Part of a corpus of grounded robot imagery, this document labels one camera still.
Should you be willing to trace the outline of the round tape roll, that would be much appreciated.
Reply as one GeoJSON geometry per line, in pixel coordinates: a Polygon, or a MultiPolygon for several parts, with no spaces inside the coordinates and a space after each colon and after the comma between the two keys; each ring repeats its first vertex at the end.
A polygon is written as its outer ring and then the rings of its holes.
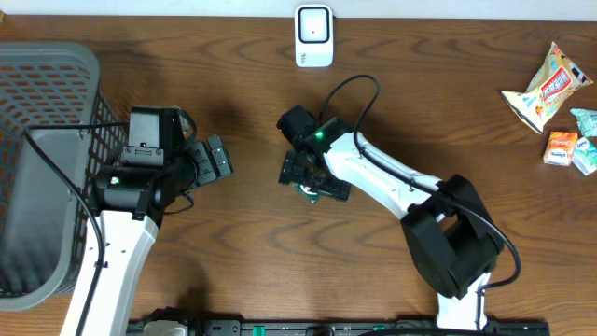
{"type": "Polygon", "coordinates": [[[315,204],[321,199],[321,195],[312,191],[309,187],[295,183],[294,188],[311,204],[315,204]]]}

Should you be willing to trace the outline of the orange small carton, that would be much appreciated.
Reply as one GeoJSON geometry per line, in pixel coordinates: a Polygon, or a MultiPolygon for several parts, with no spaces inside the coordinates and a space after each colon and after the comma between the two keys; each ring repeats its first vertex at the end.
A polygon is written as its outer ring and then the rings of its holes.
{"type": "Polygon", "coordinates": [[[577,133],[551,132],[543,155],[545,164],[569,166],[572,163],[577,133]]]}

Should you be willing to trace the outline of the yellow snack bag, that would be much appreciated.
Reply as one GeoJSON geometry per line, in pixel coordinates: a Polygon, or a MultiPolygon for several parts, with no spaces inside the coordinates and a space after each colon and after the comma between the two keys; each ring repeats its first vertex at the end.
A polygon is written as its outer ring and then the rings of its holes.
{"type": "Polygon", "coordinates": [[[500,91],[500,94],[520,121],[535,133],[542,134],[545,125],[565,100],[573,92],[592,83],[580,67],[552,42],[526,91],[500,91]]]}

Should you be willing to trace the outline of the teal small carton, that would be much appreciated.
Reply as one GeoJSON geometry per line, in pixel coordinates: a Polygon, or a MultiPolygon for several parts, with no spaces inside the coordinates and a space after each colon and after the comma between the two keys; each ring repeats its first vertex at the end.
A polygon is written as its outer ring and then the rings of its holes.
{"type": "Polygon", "coordinates": [[[588,138],[577,140],[573,164],[583,175],[591,175],[596,171],[596,147],[588,138]]]}

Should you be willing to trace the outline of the mint green pack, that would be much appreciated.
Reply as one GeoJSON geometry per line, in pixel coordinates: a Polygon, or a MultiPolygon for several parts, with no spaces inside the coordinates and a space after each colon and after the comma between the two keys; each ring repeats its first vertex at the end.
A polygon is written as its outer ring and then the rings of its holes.
{"type": "Polygon", "coordinates": [[[571,114],[576,117],[576,124],[581,134],[585,137],[597,135],[597,112],[583,108],[572,108],[571,114]]]}

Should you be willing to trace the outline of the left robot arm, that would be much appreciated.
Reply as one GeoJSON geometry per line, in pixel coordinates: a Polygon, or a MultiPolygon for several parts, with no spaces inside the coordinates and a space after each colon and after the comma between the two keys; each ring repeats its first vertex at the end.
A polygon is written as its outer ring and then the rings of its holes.
{"type": "Polygon", "coordinates": [[[232,174],[221,138],[196,134],[177,106],[132,108],[127,144],[90,182],[85,253],[63,335],[124,334],[168,206],[232,174]]]}

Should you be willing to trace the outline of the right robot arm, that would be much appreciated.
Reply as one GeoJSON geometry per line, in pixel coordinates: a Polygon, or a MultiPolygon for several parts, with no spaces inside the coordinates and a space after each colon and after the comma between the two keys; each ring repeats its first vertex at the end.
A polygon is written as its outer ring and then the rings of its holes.
{"type": "Polygon", "coordinates": [[[280,184],[311,203],[345,202],[351,188],[364,191],[399,221],[415,268],[437,293],[437,326],[487,326],[484,291],[504,241],[467,179],[422,174],[375,148],[349,122],[321,123],[300,105],[283,113],[277,128],[292,146],[280,184]]]}

